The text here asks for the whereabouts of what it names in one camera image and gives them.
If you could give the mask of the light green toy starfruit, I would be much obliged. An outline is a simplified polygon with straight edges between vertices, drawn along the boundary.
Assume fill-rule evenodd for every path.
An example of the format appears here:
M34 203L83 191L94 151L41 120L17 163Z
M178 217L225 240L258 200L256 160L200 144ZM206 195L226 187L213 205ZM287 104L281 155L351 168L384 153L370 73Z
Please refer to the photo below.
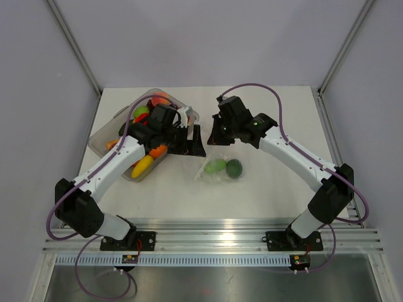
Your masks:
M214 174L226 168L227 162L224 159L210 160L204 167L204 172L207 174Z

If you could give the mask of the dark green toy avocado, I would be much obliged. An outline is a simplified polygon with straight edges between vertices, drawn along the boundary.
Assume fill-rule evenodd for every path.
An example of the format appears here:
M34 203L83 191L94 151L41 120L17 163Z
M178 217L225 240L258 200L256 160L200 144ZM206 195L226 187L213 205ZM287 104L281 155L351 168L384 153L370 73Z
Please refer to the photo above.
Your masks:
M227 161L225 171L231 179L238 179L242 176L243 166L240 160L231 159Z

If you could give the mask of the clear zip top bag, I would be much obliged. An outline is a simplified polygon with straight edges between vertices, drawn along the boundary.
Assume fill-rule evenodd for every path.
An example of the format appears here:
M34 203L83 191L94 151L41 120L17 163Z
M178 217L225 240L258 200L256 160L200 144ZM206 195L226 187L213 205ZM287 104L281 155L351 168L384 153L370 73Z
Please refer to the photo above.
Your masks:
M209 184L230 183L242 179L244 173L244 165L238 157L210 153L200 164L194 179Z

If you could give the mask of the yellow toy mango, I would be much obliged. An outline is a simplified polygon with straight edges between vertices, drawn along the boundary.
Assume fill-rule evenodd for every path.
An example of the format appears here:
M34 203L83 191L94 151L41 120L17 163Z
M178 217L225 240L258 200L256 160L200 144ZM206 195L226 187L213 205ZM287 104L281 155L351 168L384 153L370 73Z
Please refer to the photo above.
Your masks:
M153 162L154 158L150 155L146 155L141 160L136 162L131 173L131 178L134 179L136 177L139 177L139 175L141 175L141 173L143 173Z

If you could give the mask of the orange toy orange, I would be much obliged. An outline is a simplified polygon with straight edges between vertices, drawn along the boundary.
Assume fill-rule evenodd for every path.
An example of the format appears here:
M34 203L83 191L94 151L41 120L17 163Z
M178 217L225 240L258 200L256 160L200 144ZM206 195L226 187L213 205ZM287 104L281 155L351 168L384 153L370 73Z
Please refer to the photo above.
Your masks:
M165 145L160 145L157 148L152 149L149 152L149 155L153 158L153 159L157 159L158 157L160 157L161 155L163 155L165 152L167 151L167 147Z

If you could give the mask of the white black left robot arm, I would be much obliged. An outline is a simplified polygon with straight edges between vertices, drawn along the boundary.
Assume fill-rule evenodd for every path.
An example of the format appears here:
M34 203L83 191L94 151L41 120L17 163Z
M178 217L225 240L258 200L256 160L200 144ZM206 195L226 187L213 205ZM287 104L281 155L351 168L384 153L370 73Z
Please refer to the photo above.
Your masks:
M126 121L118 143L97 164L74 180L61 179L55 185L55 206L49 215L77 235L110 237L120 249L130 250L136 243L135 227L102 212L98 202L132 164L157 147L167 147L169 154L205 157L199 125L193 125L193 137L188 138L190 111L190 107L158 104L145 120Z

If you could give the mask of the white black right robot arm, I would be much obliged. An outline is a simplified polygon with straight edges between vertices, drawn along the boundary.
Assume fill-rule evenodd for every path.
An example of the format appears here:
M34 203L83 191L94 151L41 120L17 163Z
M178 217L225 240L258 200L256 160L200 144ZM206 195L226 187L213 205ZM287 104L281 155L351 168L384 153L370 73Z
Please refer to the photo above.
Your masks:
M209 145L231 145L235 140L266 152L294 171L315 193L307 209L285 230L286 242L301 249L322 225L332 223L350 203L354 191L354 171L343 164L338 167L302 148L281 132L279 124L264 113L253 116L241 98L217 99L219 111L213 115Z

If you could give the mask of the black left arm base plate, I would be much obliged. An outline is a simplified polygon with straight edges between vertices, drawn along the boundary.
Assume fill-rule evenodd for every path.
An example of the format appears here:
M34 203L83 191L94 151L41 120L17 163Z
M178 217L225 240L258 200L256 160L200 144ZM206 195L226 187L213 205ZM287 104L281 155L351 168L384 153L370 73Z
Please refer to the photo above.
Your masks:
M100 243L100 250L107 252L152 252L155 249L156 232L133 231L123 240L104 237Z

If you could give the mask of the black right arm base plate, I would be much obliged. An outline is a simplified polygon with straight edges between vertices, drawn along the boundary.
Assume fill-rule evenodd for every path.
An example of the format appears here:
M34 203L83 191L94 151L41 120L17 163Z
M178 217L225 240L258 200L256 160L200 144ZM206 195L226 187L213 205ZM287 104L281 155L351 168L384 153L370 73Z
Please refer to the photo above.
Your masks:
M262 237L270 252L320 252L324 250L322 237L318 231L307 238L300 238L286 231L268 231Z

